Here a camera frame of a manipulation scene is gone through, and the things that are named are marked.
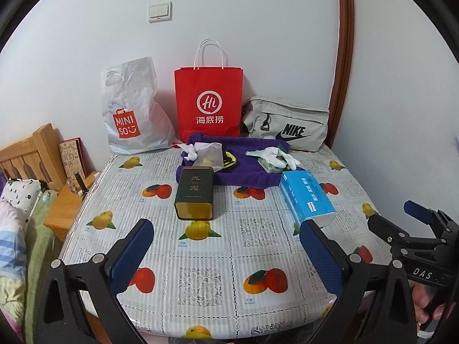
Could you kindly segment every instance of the light switch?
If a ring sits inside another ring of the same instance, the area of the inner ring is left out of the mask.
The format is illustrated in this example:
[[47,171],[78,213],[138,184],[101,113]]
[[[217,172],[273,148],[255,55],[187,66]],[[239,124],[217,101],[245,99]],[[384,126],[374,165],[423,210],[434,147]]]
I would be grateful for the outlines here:
[[153,3],[148,6],[148,21],[150,23],[171,19],[171,1],[167,3]]

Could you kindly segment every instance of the human hand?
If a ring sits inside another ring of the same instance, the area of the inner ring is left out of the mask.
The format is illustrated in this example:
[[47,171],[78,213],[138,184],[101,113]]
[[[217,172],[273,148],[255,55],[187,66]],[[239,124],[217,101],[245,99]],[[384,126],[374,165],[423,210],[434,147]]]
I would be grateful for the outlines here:
[[[425,285],[417,283],[415,284],[415,288],[413,288],[413,303],[415,305],[415,314],[416,314],[416,321],[418,322],[417,329],[419,331],[419,326],[423,323],[426,323],[429,319],[429,314],[425,311],[425,308],[429,305],[432,300],[432,297],[429,296],[425,289]],[[451,309],[448,312],[448,316],[454,308],[455,303],[451,304]],[[435,308],[432,318],[434,320],[439,320],[443,314],[445,309],[445,304],[439,305]]]

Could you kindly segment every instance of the nightstand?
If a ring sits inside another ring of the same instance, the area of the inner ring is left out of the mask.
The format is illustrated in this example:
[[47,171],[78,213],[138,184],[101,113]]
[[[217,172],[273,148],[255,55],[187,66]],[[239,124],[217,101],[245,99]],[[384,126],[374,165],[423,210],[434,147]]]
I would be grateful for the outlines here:
[[[83,179],[88,189],[95,181],[94,174],[95,172]],[[72,193],[67,185],[64,185],[50,208],[43,225],[49,227],[56,237],[64,241],[80,209],[81,201],[81,196]]]

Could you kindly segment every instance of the wooden headboard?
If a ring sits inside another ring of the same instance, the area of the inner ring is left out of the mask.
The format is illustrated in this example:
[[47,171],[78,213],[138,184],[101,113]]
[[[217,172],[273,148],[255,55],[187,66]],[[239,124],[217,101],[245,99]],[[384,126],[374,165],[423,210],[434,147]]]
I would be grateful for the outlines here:
[[0,167],[6,179],[42,180],[56,191],[60,191],[67,179],[51,124],[40,127],[30,137],[0,150]]

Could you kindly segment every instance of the white bag handle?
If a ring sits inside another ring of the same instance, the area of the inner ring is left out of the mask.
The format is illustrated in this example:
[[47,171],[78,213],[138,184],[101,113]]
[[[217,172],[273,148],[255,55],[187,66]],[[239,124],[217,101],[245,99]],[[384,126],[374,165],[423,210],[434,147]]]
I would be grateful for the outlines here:
[[201,41],[201,44],[199,45],[199,48],[198,48],[198,52],[196,53],[196,57],[195,57],[195,63],[194,63],[194,66],[193,66],[193,69],[196,70],[196,61],[198,61],[198,70],[199,70],[199,60],[198,60],[198,56],[199,56],[199,51],[201,50],[201,47],[206,43],[206,42],[209,42],[209,41],[215,41],[220,49],[220,55],[222,56],[222,70],[223,70],[223,52],[222,52],[222,49],[220,47],[220,44],[217,40],[214,40],[214,39],[204,39]]

